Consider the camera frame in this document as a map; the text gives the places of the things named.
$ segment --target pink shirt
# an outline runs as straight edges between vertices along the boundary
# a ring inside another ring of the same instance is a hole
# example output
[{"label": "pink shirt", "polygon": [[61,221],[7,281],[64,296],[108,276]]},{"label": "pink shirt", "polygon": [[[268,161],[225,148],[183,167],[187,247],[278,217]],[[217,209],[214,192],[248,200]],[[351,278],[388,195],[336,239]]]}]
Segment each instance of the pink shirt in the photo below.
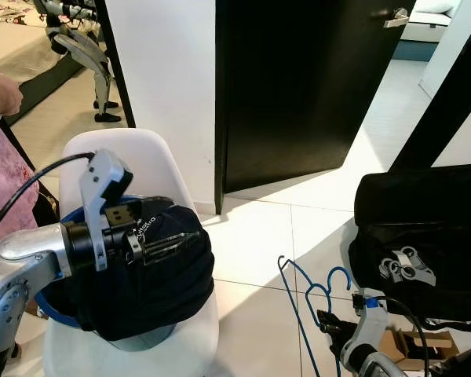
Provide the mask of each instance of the pink shirt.
[{"label": "pink shirt", "polygon": [[[0,130],[0,209],[32,175],[30,167]],[[35,182],[0,223],[0,240],[11,232],[37,227],[32,212],[37,198],[38,182]]]}]

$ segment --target blue plastic rim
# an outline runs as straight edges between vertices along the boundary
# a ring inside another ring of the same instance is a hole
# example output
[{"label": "blue plastic rim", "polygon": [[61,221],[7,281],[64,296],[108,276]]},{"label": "blue plastic rim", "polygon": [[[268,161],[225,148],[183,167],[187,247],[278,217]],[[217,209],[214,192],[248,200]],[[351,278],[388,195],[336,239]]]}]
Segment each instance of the blue plastic rim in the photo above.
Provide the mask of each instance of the blue plastic rim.
[{"label": "blue plastic rim", "polygon": [[[132,200],[136,200],[136,199],[143,199],[143,196],[138,196],[138,195],[126,195],[126,196],[123,196],[119,203],[126,203],[126,202],[130,202]],[[74,210],[73,212],[71,212],[70,214],[68,214],[67,216],[65,216],[61,222],[62,223],[65,223],[65,222],[70,222],[70,221],[73,221],[73,222],[83,222],[84,221],[84,210],[82,207],[80,208],[77,208],[76,210]],[[56,322],[60,322],[61,324],[66,324],[67,326],[70,326],[70,327],[73,327],[73,328],[81,328],[80,324],[78,323],[78,321],[76,320],[76,318],[74,317],[71,317],[71,316],[68,316],[66,314],[63,314],[63,313],[60,313],[59,311],[57,311],[56,309],[54,309],[48,302],[47,302],[47,299],[44,295],[44,290],[48,290],[49,289],[49,286],[45,287],[44,289],[42,289],[36,296],[35,296],[35,301],[37,302],[38,306],[40,307],[40,309],[47,315],[49,316],[50,318],[52,318],[53,320],[55,320]]]}]

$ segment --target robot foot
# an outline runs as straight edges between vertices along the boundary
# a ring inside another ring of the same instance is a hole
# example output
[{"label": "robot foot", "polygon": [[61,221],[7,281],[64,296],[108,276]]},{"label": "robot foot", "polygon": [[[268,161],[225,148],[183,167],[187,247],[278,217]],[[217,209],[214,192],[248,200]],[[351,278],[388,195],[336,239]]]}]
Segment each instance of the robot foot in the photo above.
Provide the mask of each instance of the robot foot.
[{"label": "robot foot", "polygon": [[118,115],[113,115],[113,114],[108,114],[107,112],[104,112],[103,114],[94,114],[94,121],[98,123],[102,122],[108,122],[108,123],[113,123],[113,122],[120,122],[122,118]]},{"label": "robot foot", "polygon": [[[108,101],[107,102],[107,108],[117,108],[119,106],[119,104],[117,102],[114,102],[114,101]],[[100,108],[100,104],[97,103],[97,101],[94,101],[93,102],[93,107],[94,108]]]}]

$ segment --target white plastic chair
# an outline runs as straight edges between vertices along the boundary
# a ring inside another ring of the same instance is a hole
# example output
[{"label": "white plastic chair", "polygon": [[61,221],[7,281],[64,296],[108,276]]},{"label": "white plastic chair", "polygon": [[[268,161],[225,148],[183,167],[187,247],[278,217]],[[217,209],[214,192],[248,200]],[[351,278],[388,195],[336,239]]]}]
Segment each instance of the white plastic chair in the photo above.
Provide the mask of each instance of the white plastic chair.
[{"label": "white plastic chair", "polygon": [[[134,173],[126,195],[167,196],[195,210],[166,142],[156,133],[125,128],[92,131],[69,141],[63,155],[99,148],[115,152]],[[85,167],[86,162],[75,161],[60,168],[61,217],[82,205],[79,177]],[[49,377],[201,377],[210,368],[217,341],[214,292],[195,316],[177,324],[169,338],[139,352],[121,351],[92,332],[49,319],[44,371]]]}]

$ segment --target person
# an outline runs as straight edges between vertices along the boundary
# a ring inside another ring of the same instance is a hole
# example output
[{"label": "person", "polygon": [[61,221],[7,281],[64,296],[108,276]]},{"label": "person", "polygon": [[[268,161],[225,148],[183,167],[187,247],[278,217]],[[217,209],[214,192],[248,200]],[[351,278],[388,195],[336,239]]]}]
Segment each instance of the person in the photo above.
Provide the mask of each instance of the person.
[{"label": "person", "polygon": [[[0,118],[19,112],[23,94],[19,85],[0,74]],[[0,129],[0,209],[33,171]],[[38,198],[38,183],[32,185],[14,204],[0,223],[0,239],[20,229],[37,227],[33,207]]]}]

